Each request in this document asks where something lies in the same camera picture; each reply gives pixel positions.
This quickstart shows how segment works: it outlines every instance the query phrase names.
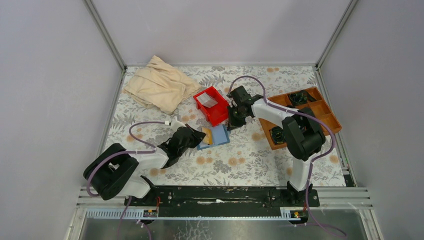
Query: fabric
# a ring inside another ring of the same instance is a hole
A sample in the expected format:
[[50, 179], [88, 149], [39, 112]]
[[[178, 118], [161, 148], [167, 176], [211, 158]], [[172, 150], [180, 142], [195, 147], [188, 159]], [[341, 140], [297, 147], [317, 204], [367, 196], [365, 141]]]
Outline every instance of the fabric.
[[124, 90], [145, 108], [156, 106], [164, 113], [171, 114], [181, 101], [197, 93], [200, 88], [183, 72], [153, 56], [146, 67], [135, 72]]
[[[259, 78], [268, 96], [275, 96], [311, 87], [317, 82], [311, 66], [178, 66], [180, 71], [193, 78], [203, 87], [213, 86], [224, 99], [231, 82], [240, 76], [251, 75]], [[123, 86], [134, 76], [139, 67], [128, 67]], [[250, 94], [262, 94], [261, 86], [254, 80], [244, 78], [234, 84], [243, 85]], [[165, 114], [156, 107], [145, 108], [128, 94], [120, 94], [116, 110], [107, 134], [104, 150], [113, 143], [120, 143], [128, 150], [150, 150], [151, 148], [132, 138], [128, 129], [144, 121], [165, 121], [179, 117], [194, 129], [211, 128], [205, 115], [196, 108], [192, 97], [182, 101], [171, 114]], [[258, 118], [246, 119], [247, 124], [231, 131], [230, 142], [198, 150], [189, 148], [178, 162], [166, 169], [145, 169], [146, 176], [155, 185], [215, 185], [215, 186], [285, 186], [292, 174], [293, 156], [287, 148], [271, 150]], [[134, 135], [157, 146], [173, 134], [170, 127], [158, 124], [144, 124], [133, 129]], [[322, 151], [329, 149], [330, 137], [326, 138]], [[139, 159], [140, 155], [132, 154]], [[313, 165], [311, 183], [314, 186], [346, 186], [341, 163], [333, 150]]]

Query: floral tablecloth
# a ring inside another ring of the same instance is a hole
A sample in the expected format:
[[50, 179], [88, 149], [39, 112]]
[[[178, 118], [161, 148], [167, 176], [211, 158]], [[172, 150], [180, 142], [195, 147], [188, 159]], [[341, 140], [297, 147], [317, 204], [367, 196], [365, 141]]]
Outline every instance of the floral tablecloth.
[[[123, 87], [138, 67], [129, 67]], [[204, 87], [214, 86], [222, 96], [228, 92], [231, 82], [242, 75], [257, 77], [266, 87], [268, 96], [275, 96], [316, 86], [312, 67], [264, 67], [264, 66], [181, 66], [182, 72]], [[234, 85], [243, 85], [253, 94], [262, 94], [254, 80], [241, 79]], [[144, 150], [144, 144], [128, 133], [130, 126], [144, 121], [165, 121], [178, 116], [180, 121], [198, 129], [210, 127], [192, 97], [184, 100], [171, 114], [158, 108], [146, 109], [125, 93], [118, 99], [105, 149], [120, 143], [128, 150]], [[187, 150], [178, 163], [167, 169], [146, 169], [144, 175], [155, 185], [208, 185], [208, 186], [286, 186], [292, 174], [293, 156], [284, 149], [271, 150], [259, 119], [248, 118], [247, 125], [231, 131], [230, 143], [207, 148]], [[165, 125], [146, 124], [136, 128], [134, 134], [149, 143], [159, 145], [172, 136]], [[330, 147], [330, 138], [323, 151]], [[311, 182], [315, 186], [345, 186], [342, 168], [336, 150], [314, 164]]]

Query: metal corner post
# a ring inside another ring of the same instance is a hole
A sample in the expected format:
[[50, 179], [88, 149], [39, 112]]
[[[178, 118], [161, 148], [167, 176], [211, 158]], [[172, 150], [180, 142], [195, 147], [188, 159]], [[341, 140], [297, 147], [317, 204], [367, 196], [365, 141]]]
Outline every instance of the metal corner post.
[[316, 62], [316, 68], [320, 69], [324, 61], [326, 60], [327, 56], [329, 55], [331, 49], [333, 48], [337, 38], [340, 35], [340, 32], [342, 31], [343, 27], [346, 25], [346, 22], [348, 21], [349, 17], [351, 16], [353, 10], [355, 9], [356, 5], [358, 4], [359, 0], [350, 0], [349, 4], [347, 5], [346, 10], [343, 13], [343, 16], [340, 19], [340, 22], [338, 23], [337, 27], [335, 28], [333, 34], [331, 35], [330, 40], [327, 43], [327, 46], [325, 46], [324, 52], [319, 57], [318, 61]]
[[110, 52], [113, 55], [113, 58], [115, 58], [116, 63], [119, 65], [121, 70], [125, 70], [125, 63], [122, 59], [117, 47], [114, 44], [114, 41], [112, 41], [111, 36], [109, 35], [108, 30], [105, 27], [105, 24], [103, 23], [102, 19], [100, 18], [99, 13], [97, 12], [96, 6], [94, 5], [92, 0], [82, 0], [87, 7], [87, 11], [90, 13], [95, 25], [97, 26], [98, 30], [100, 31], [101, 36], [103, 37], [104, 41], [107, 44], [107, 47], [109, 48]]

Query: gray floor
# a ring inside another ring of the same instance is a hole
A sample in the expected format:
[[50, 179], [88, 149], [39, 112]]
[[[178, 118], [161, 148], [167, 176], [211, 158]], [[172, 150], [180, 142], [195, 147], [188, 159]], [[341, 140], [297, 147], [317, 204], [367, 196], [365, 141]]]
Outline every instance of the gray floor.
[[[348, 239], [367, 239], [360, 215], [354, 210], [314, 210], [316, 218], [348, 234]], [[117, 219], [88, 218], [80, 240], [116, 240]], [[293, 227], [287, 221], [156, 220], [148, 225], [154, 240], [336, 240], [317, 226]], [[135, 220], [124, 220], [120, 240], [148, 240], [147, 230]]]

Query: table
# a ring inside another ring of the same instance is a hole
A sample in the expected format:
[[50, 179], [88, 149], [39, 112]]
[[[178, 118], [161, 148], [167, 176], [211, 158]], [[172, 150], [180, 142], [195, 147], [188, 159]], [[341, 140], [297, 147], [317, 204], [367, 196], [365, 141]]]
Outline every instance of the table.
[[[122, 89], [139, 67], [129, 67]], [[200, 85], [214, 86], [224, 98], [231, 82], [242, 75], [257, 77], [263, 82], [268, 96], [299, 91], [317, 85], [311, 66], [179, 66], [177, 67]], [[252, 79], [241, 79], [234, 87], [243, 85], [247, 92], [262, 94]], [[146, 109], [125, 93], [119, 95], [111, 120], [105, 148], [120, 143], [127, 150], [145, 150], [147, 146], [129, 135], [132, 124], [144, 121], [165, 121], [178, 116], [180, 121], [198, 129], [210, 127], [192, 97], [184, 100], [171, 114], [158, 108]], [[286, 186], [292, 174], [293, 156], [284, 149], [271, 150], [259, 119], [246, 119], [247, 125], [231, 131], [230, 143], [204, 150], [189, 149], [178, 163], [167, 169], [146, 169], [143, 175], [155, 185], [207, 185], [207, 186]], [[146, 124], [136, 128], [134, 134], [149, 143], [159, 145], [172, 136], [165, 125]], [[327, 137], [322, 150], [330, 148]], [[337, 152], [315, 162], [311, 182], [315, 186], [346, 186]]]

